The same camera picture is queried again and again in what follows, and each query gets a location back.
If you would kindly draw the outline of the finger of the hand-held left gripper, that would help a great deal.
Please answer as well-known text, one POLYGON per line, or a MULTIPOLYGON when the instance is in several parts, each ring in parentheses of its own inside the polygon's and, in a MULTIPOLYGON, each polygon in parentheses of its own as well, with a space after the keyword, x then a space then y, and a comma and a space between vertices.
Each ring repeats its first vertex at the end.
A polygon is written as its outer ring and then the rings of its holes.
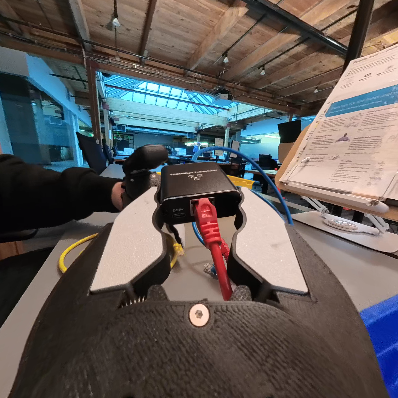
POLYGON ((186 230, 184 224, 169 225, 169 233, 173 235, 175 241, 183 248, 186 246, 186 230))

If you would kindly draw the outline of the white ceiling projector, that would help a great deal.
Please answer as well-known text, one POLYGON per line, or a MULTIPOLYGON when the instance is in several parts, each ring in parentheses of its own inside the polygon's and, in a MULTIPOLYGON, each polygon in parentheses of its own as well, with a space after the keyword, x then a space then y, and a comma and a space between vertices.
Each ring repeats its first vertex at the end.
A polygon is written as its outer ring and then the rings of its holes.
POLYGON ((219 92, 212 97, 212 105, 216 107, 225 107, 234 101, 233 95, 228 92, 219 92))

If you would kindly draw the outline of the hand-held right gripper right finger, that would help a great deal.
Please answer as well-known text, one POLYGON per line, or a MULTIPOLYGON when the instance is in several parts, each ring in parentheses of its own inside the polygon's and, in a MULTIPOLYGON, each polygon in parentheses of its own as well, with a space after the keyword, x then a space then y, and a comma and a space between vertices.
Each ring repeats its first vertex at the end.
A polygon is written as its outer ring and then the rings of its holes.
POLYGON ((309 290, 288 234, 287 224, 252 190, 241 187, 227 274, 247 286, 252 297, 276 292, 307 295, 309 290))

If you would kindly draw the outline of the person's dark clothing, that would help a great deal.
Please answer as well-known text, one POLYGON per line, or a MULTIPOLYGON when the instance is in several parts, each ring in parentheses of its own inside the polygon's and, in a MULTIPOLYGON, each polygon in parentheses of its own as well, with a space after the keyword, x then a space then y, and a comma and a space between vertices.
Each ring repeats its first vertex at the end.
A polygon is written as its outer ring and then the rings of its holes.
POLYGON ((37 275, 54 246, 29 251, 0 261, 0 325, 37 275))

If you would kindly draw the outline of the black vertical pole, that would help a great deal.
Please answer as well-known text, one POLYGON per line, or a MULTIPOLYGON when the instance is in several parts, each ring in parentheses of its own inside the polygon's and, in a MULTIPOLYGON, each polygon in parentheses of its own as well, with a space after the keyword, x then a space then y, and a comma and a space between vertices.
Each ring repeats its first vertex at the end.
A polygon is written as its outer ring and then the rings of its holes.
POLYGON ((372 18, 373 7, 373 0, 361 0, 359 2, 349 46, 347 48, 345 62, 341 71, 342 74, 346 71, 352 60, 361 57, 366 35, 369 29, 369 24, 372 18))

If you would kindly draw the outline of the black network splitter box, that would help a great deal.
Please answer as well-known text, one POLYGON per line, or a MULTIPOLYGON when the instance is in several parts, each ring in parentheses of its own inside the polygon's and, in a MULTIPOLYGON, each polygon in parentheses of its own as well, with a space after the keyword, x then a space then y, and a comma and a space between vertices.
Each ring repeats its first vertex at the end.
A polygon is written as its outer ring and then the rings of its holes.
POLYGON ((164 166, 160 177, 160 209, 167 225, 195 221, 194 205, 201 198, 209 199, 218 218, 237 213, 240 191, 216 162, 164 166))

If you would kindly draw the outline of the black ceiling pipe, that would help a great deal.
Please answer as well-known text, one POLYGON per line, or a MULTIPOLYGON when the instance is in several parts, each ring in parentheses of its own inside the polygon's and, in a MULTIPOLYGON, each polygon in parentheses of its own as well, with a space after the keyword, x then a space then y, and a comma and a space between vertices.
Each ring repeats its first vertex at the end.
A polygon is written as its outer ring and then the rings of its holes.
POLYGON ((291 14, 290 12, 278 7, 268 0, 245 0, 248 8, 256 13, 265 15, 266 18, 274 18, 286 27, 296 31, 301 37, 311 39, 320 43, 329 49, 345 56, 347 54, 347 46, 326 35, 320 30, 316 29, 307 22, 291 14))

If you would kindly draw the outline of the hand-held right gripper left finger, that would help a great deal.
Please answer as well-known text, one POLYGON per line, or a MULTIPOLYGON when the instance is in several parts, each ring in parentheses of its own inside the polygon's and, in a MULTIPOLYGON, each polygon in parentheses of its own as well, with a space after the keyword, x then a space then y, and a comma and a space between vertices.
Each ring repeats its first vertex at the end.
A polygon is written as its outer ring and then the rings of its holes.
POLYGON ((126 290, 147 296, 168 278, 170 254, 162 231, 158 187, 152 187, 116 217, 90 287, 92 294, 126 290))

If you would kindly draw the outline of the blue plastic bin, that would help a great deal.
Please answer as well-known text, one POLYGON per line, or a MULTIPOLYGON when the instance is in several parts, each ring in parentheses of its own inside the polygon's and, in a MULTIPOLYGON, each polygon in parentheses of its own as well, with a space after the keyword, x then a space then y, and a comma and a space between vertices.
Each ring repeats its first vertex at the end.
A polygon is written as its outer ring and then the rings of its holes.
POLYGON ((370 335, 386 389, 398 396, 398 296, 363 309, 361 318, 370 335))

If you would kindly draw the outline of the printed paper sheets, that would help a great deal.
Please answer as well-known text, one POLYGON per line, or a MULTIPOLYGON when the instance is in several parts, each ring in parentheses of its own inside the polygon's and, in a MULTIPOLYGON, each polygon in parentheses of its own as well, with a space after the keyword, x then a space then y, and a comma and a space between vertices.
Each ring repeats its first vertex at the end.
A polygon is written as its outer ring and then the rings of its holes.
POLYGON ((349 63, 280 178, 397 200, 398 46, 349 63))

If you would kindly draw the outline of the black monitor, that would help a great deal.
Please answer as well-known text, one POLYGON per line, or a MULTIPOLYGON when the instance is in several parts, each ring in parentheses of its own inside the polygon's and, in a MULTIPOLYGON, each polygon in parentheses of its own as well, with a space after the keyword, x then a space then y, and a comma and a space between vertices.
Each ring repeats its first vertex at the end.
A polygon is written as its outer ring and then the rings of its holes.
POLYGON ((295 120, 277 125, 280 144, 294 143, 301 134, 301 120, 295 120))

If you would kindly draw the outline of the yellow plastic bin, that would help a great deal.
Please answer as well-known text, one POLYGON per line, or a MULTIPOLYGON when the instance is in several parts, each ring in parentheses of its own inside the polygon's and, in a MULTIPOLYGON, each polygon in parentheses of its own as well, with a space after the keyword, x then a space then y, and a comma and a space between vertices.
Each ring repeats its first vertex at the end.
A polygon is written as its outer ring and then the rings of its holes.
POLYGON ((229 180, 236 186, 236 187, 246 187, 250 190, 252 190, 253 187, 253 180, 247 180, 244 178, 240 178, 240 177, 236 177, 236 176, 231 176, 231 175, 227 175, 227 177, 229 178, 229 180))

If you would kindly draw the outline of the person's left forearm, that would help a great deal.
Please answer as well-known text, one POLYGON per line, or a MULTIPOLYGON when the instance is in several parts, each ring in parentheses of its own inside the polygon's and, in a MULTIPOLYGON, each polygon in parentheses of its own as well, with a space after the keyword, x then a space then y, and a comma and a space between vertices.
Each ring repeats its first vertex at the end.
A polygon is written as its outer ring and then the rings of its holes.
POLYGON ((119 179, 71 167, 56 172, 27 164, 14 155, 0 156, 0 231, 55 227, 94 212, 119 212, 112 187, 119 179))

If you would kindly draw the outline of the person's left hand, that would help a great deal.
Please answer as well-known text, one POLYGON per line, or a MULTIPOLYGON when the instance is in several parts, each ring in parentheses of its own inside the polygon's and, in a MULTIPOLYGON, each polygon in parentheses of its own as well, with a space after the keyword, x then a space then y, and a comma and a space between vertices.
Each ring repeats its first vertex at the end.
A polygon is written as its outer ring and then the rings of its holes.
POLYGON ((123 209, 123 194, 125 193, 125 186, 122 182, 116 182, 112 187, 111 200, 113 206, 120 212, 123 209))

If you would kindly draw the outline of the wooden document stand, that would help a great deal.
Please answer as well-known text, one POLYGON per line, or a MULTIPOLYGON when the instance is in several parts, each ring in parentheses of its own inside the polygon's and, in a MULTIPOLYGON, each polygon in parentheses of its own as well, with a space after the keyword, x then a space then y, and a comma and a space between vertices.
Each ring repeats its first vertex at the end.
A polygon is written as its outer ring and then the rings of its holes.
POLYGON ((366 197, 356 193, 334 192, 325 188, 310 187, 284 180, 283 175, 292 161, 298 161, 294 163, 295 167, 309 162, 308 158, 304 161, 298 159, 299 147, 307 138, 309 128, 307 126, 294 142, 294 146, 281 164, 275 177, 275 183, 281 191, 300 195, 315 208, 313 211, 294 214, 293 220, 371 250, 397 257, 398 237, 397 234, 389 232, 390 225, 386 222, 397 221, 396 205, 387 205, 383 199, 366 197), (323 202, 362 213, 373 226, 332 215, 323 202))

